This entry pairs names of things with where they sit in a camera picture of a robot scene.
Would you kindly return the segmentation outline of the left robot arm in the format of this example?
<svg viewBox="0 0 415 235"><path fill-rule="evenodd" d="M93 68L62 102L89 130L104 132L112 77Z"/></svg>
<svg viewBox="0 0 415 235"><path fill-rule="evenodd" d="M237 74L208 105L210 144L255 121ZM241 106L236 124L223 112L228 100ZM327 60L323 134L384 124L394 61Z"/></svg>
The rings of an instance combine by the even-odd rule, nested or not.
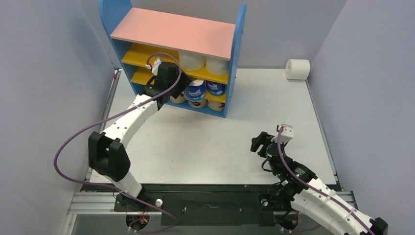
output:
<svg viewBox="0 0 415 235"><path fill-rule="evenodd" d="M154 62L152 73L129 112L101 133L93 132L88 139L89 167L120 189L121 201L135 211L145 207L145 189L130 172L126 147L139 128L171 97L178 98L192 81L171 62Z"/></svg>

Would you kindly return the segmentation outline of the blue roll front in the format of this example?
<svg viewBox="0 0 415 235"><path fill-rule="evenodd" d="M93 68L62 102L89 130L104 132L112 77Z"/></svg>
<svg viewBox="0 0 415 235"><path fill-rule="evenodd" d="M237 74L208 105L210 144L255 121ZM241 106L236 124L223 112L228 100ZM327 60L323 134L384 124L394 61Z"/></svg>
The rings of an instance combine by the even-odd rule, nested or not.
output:
<svg viewBox="0 0 415 235"><path fill-rule="evenodd" d="M207 81L206 90L213 96L222 96L226 93L226 85L222 83Z"/></svg>

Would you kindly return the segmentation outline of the plain white toilet roll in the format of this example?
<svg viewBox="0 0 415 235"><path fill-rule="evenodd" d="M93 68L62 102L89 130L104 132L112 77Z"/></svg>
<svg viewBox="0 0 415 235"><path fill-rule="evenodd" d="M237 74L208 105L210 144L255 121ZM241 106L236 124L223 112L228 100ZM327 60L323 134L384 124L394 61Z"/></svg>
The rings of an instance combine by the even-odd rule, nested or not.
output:
<svg viewBox="0 0 415 235"><path fill-rule="evenodd" d="M229 64L228 60L215 58L215 57L206 57L205 66L206 70L213 75L221 76L225 75L229 71Z"/></svg>

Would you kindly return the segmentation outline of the blue roll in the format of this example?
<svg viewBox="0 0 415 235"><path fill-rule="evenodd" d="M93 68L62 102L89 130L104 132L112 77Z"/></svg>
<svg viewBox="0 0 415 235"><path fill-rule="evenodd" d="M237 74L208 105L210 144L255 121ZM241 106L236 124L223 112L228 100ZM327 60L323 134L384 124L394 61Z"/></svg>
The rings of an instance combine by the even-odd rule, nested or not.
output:
<svg viewBox="0 0 415 235"><path fill-rule="evenodd" d="M206 96L206 81L202 79L193 80L184 90L184 97L191 102L202 101Z"/></svg>
<svg viewBox="0 0 415 235"><path fill-rule="evenodd" d="M206 90L213 96L222 96L226 93L226 85L222 83L207 81Z"/></svg>

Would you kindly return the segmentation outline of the brown cartoon roll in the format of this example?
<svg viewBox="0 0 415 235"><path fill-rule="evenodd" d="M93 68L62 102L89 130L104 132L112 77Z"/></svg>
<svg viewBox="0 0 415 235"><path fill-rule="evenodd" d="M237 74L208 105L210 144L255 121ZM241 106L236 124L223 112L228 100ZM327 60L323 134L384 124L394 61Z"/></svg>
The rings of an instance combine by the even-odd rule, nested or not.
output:
<svg viewBox="0 0 415 235"><path fill-rule="evenodd" d="M200 101L189 101L188 103L192 108L201 109L207 105L207 100L203 99Z"/></svg>
<svg viewBox="0 0 415 235"><path fill-rule="evenodd" d="M170 101L171 101L172 103L175 103L175 104L180 104L180 103L185 102L185 101L186 101L186 99L185 99L185 97L184 97L184 94L180 94L179 96L177 96L177 98L175 98L175 97L171 96L171 97L170 97Z"/></svg>

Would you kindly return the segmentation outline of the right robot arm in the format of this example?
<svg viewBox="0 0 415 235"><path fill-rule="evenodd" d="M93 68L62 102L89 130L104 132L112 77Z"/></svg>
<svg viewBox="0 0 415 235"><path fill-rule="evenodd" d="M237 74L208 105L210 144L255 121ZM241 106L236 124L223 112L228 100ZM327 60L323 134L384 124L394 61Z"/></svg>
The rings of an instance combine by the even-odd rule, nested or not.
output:
<svg viewBox="0 0 415 235"><path fill-rule="evenodd" d="M312 170L286 155L284 148L290 137L285 131L281 126L276 136L261 132L251 140L250 151L264 158L270 166L267 171L280 180L269 188L269 205L301 212L334 235L386 235L385 220L360 212Z"/></svg>

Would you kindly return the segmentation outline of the blue roll back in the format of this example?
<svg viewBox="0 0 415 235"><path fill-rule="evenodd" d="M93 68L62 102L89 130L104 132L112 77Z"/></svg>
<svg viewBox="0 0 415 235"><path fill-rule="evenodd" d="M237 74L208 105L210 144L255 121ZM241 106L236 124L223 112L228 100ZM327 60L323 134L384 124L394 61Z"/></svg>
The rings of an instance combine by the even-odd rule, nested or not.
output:
<svg viewBox="0 0 415 235"><path fill-rule="evenodd" d="M202 101L206 96L206 81L202 79L193 80L184 90L184 97L191 102Z"/></svg>

